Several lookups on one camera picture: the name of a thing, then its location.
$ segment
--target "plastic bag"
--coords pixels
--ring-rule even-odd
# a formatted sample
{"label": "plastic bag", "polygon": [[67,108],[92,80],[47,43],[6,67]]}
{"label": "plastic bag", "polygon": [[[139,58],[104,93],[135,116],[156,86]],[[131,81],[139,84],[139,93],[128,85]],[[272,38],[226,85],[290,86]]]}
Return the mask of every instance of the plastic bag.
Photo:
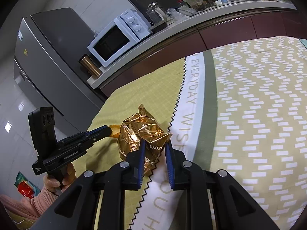
{"label": "plastic bag", "polygon": [[18,192],[25,197],[33,198],[40,193],[39,188],[30,182],[21,172],[18,172],[14,185]]}
{"label": "plastic bag", "polygon": [[141,139],[146,140],[144,174],[155,167],[164,144],[172,134],[164,132],[155,118],[144,108],[139,106],[139,112],[123,121],[122,125],[110,125],[112,137],[117,138],[119,156],[126,160],[127,154],[138,150]]}
{"label": "plastic bag", "polygon": [[185,16],[184,14],[177,12],[172,7],[170,7],[166,12],[170,14],[171,18],[174,19],[174,21],[182,21],[189,18],[189,16]]}
{"label": "plastic bag", "polygon": [[183,1],[188,3],[190,7],[195,9],[196,11],[201,11],[206,9],[206,5],[203,3],[203,0],[183,0]]}

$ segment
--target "ceiling light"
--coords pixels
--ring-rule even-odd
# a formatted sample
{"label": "ceiling light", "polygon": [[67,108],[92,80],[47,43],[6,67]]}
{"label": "ceiling light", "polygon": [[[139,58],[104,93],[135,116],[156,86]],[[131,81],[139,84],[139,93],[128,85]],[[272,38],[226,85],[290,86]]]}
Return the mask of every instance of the ceiling light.
{"label": "ceiling light", "polygon": [[6,130],[7,132],[9,132],[10,129],[11,129],[11,127],[12,127],[12,125],[11,125],[9,122],[7,122],[7,125],[6,125],[4,128],[5,128],[5,130]]}
{"label": "ceiling light", "polygon": [[21,102],[21,103],[19,104],[19,106],[18,106],[18,109],[19,109],[20,111],[22,111],[22,110],[24,109],[24,107],[25,107],[25,105]]}

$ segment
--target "pink sleeve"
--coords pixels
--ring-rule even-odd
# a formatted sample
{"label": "pink sleeve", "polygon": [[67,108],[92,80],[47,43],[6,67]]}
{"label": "pink sleeve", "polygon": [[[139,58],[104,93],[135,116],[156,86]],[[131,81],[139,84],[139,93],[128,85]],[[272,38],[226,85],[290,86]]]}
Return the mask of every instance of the pink sleeve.
{"label": "pink sleeve", "polygon": [[6,209],[30,220],[37,220],[57,198],[58,196],[49,192],[45,187],[38,196],[32,199],[24,197],[20,202],[6,195],[0,195],[0,201]]}

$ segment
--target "refrigerator door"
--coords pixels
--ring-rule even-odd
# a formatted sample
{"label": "refrigerator door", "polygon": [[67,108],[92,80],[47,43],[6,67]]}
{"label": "refrigerator door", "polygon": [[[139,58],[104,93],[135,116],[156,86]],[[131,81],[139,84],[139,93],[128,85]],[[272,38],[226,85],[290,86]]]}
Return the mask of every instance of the refrigerator door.
{"label": "refrigerator door", "polygon": [[[26,94],[28,99],[34,104],[35,107],[48,107],[52,106],[37,90],[33,83],[29,80],[27,75],[20,68],[16,58],[14,59],[14,79],[20,89]],[[71,136],[80,132],[78,129],[73,127],[63,116],[58,112],[57,109],[54,109],[54,118],[56,122],[56,127],[59,128],[65,135]]]}
{"label": "refrigerator door", "polygon": [[66,121],[86,131],[103,101],[63,61],[31,17],[22,19],[20,32],[15,58],[23,72]]}

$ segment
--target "microwave door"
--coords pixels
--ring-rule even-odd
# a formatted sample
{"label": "microwave door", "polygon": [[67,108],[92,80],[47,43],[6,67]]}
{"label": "microwave door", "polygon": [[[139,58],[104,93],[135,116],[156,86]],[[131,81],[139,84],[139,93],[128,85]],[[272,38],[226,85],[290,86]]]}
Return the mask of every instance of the microwave door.
{"label": "microwave door", "polygon": [[140,40],[120,18],[115,18],[88,46],[92,54],[107,67]]}

